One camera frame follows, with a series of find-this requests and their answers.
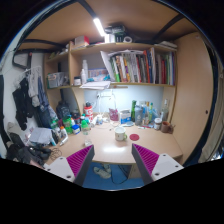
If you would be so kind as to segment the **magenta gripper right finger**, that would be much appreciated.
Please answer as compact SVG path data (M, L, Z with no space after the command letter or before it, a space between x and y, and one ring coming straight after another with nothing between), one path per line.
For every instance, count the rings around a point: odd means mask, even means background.
M132 144L132 155L145 185L183 169L168 154L157 154L137 144Z

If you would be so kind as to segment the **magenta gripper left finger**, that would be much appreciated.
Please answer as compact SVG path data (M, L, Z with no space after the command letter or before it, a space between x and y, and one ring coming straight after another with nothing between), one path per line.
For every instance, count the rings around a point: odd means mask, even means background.
M57 158L50 165L47 165L45 170L76 185L82 186L94 154L94 146L90 145L67 158Z

